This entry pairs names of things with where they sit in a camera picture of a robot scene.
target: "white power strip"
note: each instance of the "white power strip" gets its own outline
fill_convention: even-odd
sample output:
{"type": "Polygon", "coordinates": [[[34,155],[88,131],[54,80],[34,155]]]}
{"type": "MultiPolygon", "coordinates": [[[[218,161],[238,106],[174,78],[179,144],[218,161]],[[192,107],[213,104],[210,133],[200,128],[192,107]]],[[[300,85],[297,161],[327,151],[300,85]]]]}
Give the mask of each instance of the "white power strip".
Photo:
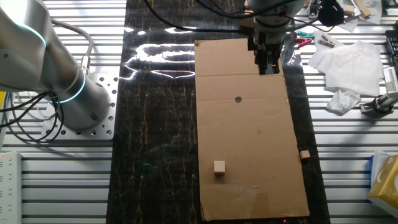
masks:
{"type": "Polygon", "coordinates": [[[0,224],[22,223],[22,156],[0,154],[0,224]]]}

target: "gray cable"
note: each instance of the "gray cable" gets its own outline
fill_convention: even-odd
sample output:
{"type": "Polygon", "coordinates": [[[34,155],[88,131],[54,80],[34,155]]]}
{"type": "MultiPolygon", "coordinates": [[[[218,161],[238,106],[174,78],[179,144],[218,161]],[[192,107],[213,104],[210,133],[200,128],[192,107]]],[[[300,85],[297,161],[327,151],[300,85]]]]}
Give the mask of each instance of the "gray cable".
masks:
{"type": "Polygon", "coordinates": [[[94,47],[94,41],[93,41],[93,38],[91,38],[91,36],[86,31],[82,30],[81,28],[79,28],[77,26],[73,26],[73,25],[67,24],[65,22],[58,21],[53,18],[51,18],[51,22],[54,25],[62,26],[63,28],[70,29],[70,30],[75,31],[76,33],[81,34],[84,37],[86,37],[86,39],[88,40],[88,49],[87,49],[85,56],[90,56],[91,51],[93,50],[93,47],[94,47]]]}

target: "white cloth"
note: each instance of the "white cloth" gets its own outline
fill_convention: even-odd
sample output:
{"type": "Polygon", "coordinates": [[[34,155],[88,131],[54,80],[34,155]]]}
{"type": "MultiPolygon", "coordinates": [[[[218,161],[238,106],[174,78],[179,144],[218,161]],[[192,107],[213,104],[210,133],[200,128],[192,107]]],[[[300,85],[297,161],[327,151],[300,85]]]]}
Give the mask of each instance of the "white cloth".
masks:
{"type": "Polygon", "coordinates": [[[351,90],[338,90],[326,105],[326,109],[333,113],[343,115],[360,101],[361,97],[359,97],[358,94],[352,92],[351,90]]]}
{"type": "Polygon", "coordinates": [[[326,87],[345,88],[360,95],[378,96],[382,63],[372,44],[357,41],[315,53],[308,64],[325,73],[326,87]]]}

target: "black cable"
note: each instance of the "black cable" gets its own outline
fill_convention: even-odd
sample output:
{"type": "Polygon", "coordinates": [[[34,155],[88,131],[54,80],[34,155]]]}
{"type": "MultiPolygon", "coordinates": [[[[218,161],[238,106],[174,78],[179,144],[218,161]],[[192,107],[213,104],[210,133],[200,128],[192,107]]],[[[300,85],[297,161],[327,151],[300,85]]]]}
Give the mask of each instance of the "black cable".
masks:
{"type": "Polygon", "coordinates": [[[162,21],[163,23],[167,24],[168,26],[180,29],[180,30],[185,30],[185,31],[192,31],[192,32],[220,32],[220,33],[237,33],[237,34],[244,34],[244,35],[248,35],[247,33],[245,33],[244,31],[238,30],[238,29],[191,29],[191,28],[186,28],[186,27],[182,27],[179,25],[175,25],[171,22],[166,21],[165,19],[163,19],[160,15],[158,15],[158,13],[156,13],[154,11],[154,9],[152,8],[152,6],[150,6],[148,0],[144,0],[145,4],[147,5],[148,9],[150,10],[151,13],[153,13],[153,15],[158,18],[158,20],[162,21]]]}
{"type": "Polygon", "coordinates": [[[236,11],[236,12],[226,12],[224,9],[222,9],[219,5],[217,5],[217,3],[216,2],[214,2],[214,0],[209,0],[218,10],[220,10],[221,12],[223,12],[223,13],[226,13],[226,14],[229,14],[229,15],[235,15],[235,14],[239,14],[239,13],[244,13],[244,10],[245,10],[245,8],[244,9],[241,9],[241,10],[239,10],[239,11],[236,11]]]}
{"type": "MultiPolygon", "coordinates": [[[[53,103],[54,109],[56,110],[56,109],[57,109],[57,104],[56,104],[56,102],[53,100],[52,103],[53,103]]],[[[17,115],[16,115],[15,110],[12,111],[12,115],[14,116],[14,119],[16,119],[17,115]]],[[[40,139],[35,139],[35,138],[33,138],[30,134],[28,134],[28,133],[25,131],[25,129],[21,126],[21,124],[19,124],[19,122],[17,122],[17,125],[18,125],[18,127],[21,129],[21,131],[22,131],[28,138],[31,139],[31,140],[24,139],[24,141],[40,142],[41,140],[47,138],[47,137],[54,131],[54,129],[57,127],[57,120],[58,120],[58,119],[57,119],[57,116],[58,116],[58,114],[55,115],[54,124],[53,124],[51,130],[50,130],[48,133],[46,133],[45,136],[41,137],[40,139]]]]}
{"type": "Polygon", "coordinates": [[[45,93],[44,95],[42,95],[41,97],[39,97],[35,102],[33,102],[17,119],[10,121],[6,124],[0,124],[0,128],[4,128],[4,127],[8,127],[12,124],[15,124],[16,122],[20,121],[28,112],[29,110],[31,110],[37,103],[40,102],[40,100],[42,100],[43,98],[45,98],[48,95],[48,93],[45,93]]]}
{"type": "Polygon", "coordinates": [[[15,106],[15,107],[13,107],[13,108],[5,108],[5,107],[4,107],[4,109],[1,109],[1,110],[0,110],[0,113],[1,113],[1,112],[7,112],[7,111],[12,111],[12,110],[16,110],[16,109],[22,108],[22,107],[28,105],[29,103],[31,103],[31,102],[37,100],[37,99],[40,98],[41,96],[46,97],[47,95],[48,95],[48,93],[40,93],[40,94],[38,94],[37,96],[35,96],[35,97],[33,97],[32,99],[30,99],[29,101],[26,101],[25,103],[20,104],[20,105],[18,105],[18,106],[15,106]]]}
{"type": "Polygon", "coordinates": [[[267,8],[258,10],[258,11],[256,11],[256,12],[253,12],[253,13],[250,13],[250,14],[247,14],[247,15],[234,16],[234,15],[230,15],[230,14],[227,14],[227,13],[219,12],[219,11],[217,11],[217,10],[211,8],[210,6],[207,6],[207,5],[206,5],[205,3],[203,3],[201,0],[196,0],[197,3],[199,3],[199,4],[202,5],[203,7],[207,8],[207,9],[210,10],[211,12],[214,12],[215,14],[217,14],[217,15],[219,15],[219,16],[227,17],[227,18],[230,18],[230,19],[247,19],[247,18],[251,18],[251,17],[254,17],[254,16],[266,16],[266,15],[263,15],[263,14],[266,13],[267,11],[270,11],[270,10],[275,9],[275,8],[277,8],[277,7],[284,6],[284,5],[286,5],[286,4],[288,4],[288,3],[291,3],[291,2],[294,2],[294,1],[297,1],[297,0],[285,0],[285,1],[278,2],[278,3],[276,3],[276,4],[273,4],[273,5],[271,5],[271,6],[267,7],[267,8]]]}
{"type": "Polygon", "coordinates": [[[216,6],[216,8],[218,9],[218,10],[220,10],[221,12],[223,12],[223,13],[227,13],[226,11],[224,11],[221,7],[219,7],[218,5],[217,5],[217,3],[216,2],[214,2],[214,0],[209,0],[214,6],[216,6]]]}
{"type": "Polygon", "coordinates": [[[311,24],[311,23],[309,23],[309,22],[305,22],[305,21],[302,21],[302,20],[300,20],[300,19],[294,19],[293,17],[290,17],[290,16],[284,16],[284,17],[286,17],[286,18],[288,18],[288,19],[291,19],[291,20],[293,20],[293,21],[302,22],[302,23],[304,23],[305,26],[312,26],[312,27],[317,28],[318,30],[323,31],[323,32],[329,32],[329,31],[331,31],[333,28],[335,28],[335,26],[333,26],[333,27],[330,28],[329,30],[323,30],[323,29],[321,29],[321,28],[319,28],[319,27],[317,27],[317,26],[315,26],[315,25],[313,25],[313,24],[311,24]]]}
{"type": "MultiPolygon", "coordinates": [[[[52,134],[52,132],[54,131],[54,129],[57,127],[58,114],[56,114],[55,117],[54,117],[55,120],[54,120],[54,124],[53,124],[51,130],[50,130],[48,133],[46,133],[45,136],[43,136],[43,137],[41,137],[41,138],[39,138],[39,139],[35,139],[35,138],[33,138],[29,133],[27,133],[27,131],[25,131],[25,129],[21,126],[21,124],[19,124],[19,122],[16,122],[17,125],[18,125],[18,127],[21,129],[21,131],[22,131],[28,138],[30,138],[30,140],[29,140],[29,139],[24,139],[24,138],[18,136],[18,134],[9,126],[8,128],[9,128],[10,132],[11,132],[13,135],[15,135],[16,138],[20,139],[21,141],[25,141],[25,142],[48,143],[48,142],[51,142],[51,141],[55,140],[55,139],[58,137],[58,135],[60,134],[61,130],[62,130],[63,122],[64,122],[64,113],[63,113],[62,105],[59,103],[58,98],[56,98],[56,100],[53,100],[52,103],[53,103],[54,109],[57,110],[57,107],[59,106],[59,107],[60,107],[60,112],[61,112],[61,125],[60,125],[60,128],[59,128],[58,132],[56,133],[56,135],[55,135],[52,139],[42,141],[43,139],[47,138],[50,134],[52,134]]],[[[13,113],[13,116],[14,116],[14,118],[15,118],[15,117],[16,117],[15,110],[13,110],[12,113],[13,113]]]]}

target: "yellow box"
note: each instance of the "yellow box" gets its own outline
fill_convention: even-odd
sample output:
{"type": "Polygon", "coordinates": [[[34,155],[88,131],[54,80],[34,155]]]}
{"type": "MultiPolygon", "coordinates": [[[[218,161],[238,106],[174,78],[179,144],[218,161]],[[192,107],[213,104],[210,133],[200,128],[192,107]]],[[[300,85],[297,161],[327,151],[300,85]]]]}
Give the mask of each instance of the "yellow box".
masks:
{"type": "Polygon", "coordinates": [[[386,159],[369,191],[368,199],[398,218],[398,155],[386,159]]]}

